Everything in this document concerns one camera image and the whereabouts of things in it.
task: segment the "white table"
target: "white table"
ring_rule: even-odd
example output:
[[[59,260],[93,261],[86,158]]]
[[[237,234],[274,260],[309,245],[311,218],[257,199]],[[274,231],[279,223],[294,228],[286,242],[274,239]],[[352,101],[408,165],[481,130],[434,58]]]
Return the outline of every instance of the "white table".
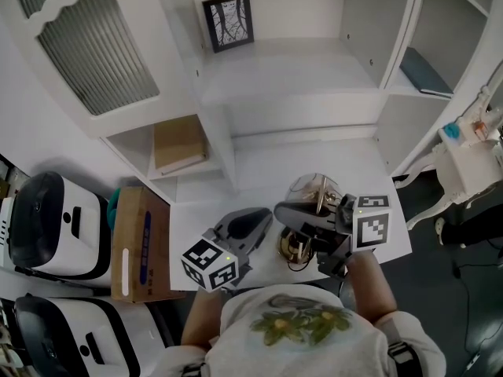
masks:
[[[291,150],[295,150],[295,162],[288,160]],[[276,159],[273,162],[268,160],[271,151],[275,151]],[[269,148],[264,150],[263,155],[263,160],[259,161],[263,163],[261,169],[248,170],[246,174],[238,176],[241,185],[246,183],[247,186],[252,186],[259,179],[261,184],[268,181],[269,185],[251,187],[230,199],[176,204],[171,208],[170,267],[173,289],[193,291],[198,288],[185,275],[180,261],[182,253],[197,242],[197,236],[214,227],[224,215],[234,210],[245,207],[268,207],[273,210],[274,205],[285,198],[290,184],[297,177],[310,172],[326,174],[340,185],[343,193],[389,194],[393,207],[391,238],[387,246],[376,250],[377,259],[379,262],[386,262],[412,252],[397,192],[373,140],[319,142],[303,145],[301,148]],[[278,161],[278,157],[284,158],[284,162]],[[282,228],[283,225],[274,219],[260,248],[251,253],[250,265],[253,270],[241,281],[239,288],[326,278],[325,274],[318,272],[316,258],[302,272],[294,273],[288,269],[287,263],[276,251],[277,238]]]
[[[442,142],[411,166],[406,180],[395,183],[397,189],[406,187],[425,167],[435,165],[437,178],[444,189],[444,195],[433,207],[407,222],[409,230],[419,221],[440,214],[454,203],[463,203],[503,179],[503,172],[492,153],[494,141],[460,146],[443,129],[439,130],[439,136]]]

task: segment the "picture frame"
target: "picture frame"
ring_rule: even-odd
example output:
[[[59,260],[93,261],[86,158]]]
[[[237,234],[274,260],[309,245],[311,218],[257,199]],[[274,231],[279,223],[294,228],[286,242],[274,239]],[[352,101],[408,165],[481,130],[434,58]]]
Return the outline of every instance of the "picture frame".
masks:
[[[207,0],[203,7],[215,53],[255,41],[250,0]]]

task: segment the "blue object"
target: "blue object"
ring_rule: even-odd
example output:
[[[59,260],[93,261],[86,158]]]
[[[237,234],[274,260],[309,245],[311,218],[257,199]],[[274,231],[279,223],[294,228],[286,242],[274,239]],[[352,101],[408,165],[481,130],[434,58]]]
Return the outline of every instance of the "blue object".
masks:
[[[459,138],[459,126],[456,123],[449,123],[443,127],[443,130],[446,132],[446,136],[449,138],[453,138],[457,140]]]
[[[116,225],[117,204],[119,203],[120,188],[114,191],[107,206],[107,223],[110,230],[113,231]]]
[[[419,92],[440,97],[453,96],[453,91],[440,74],[414,48],[407,48],[400,68]]]

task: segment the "white cabinet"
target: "white cabinet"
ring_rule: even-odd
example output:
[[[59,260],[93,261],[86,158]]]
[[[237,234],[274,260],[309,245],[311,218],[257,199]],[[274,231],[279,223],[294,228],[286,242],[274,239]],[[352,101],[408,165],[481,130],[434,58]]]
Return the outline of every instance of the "white cabinet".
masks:
[[[348,167],[342,178],[403,173],[441,114],[462,113],[413,87],[399,70],[406,48],[454,100],[488,24],[503,14],[499,0],[251,0],[255,42],[213,53],[202,1],[0,0],[53,99],[170,203],[284,189],[324,169],[330,149],[326,170]],[[208,161],[152,178],[153,124],[191,114],[206,133]],[[377,157],[361,161],[370,137],[365,155]],[[337,181],[372,189],[364,178]]]

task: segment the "cardboard box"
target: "cardboard box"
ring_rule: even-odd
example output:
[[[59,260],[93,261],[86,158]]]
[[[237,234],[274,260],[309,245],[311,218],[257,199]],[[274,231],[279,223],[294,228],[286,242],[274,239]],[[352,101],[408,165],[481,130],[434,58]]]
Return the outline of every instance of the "cardboard box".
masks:
[[[197,115],[154,124],[152,154],[160,175],[206,160],[206,137]]]
[[[120,190],[112,244],[112,298],[182,298],[170,289],[170,206],[146,187]]]

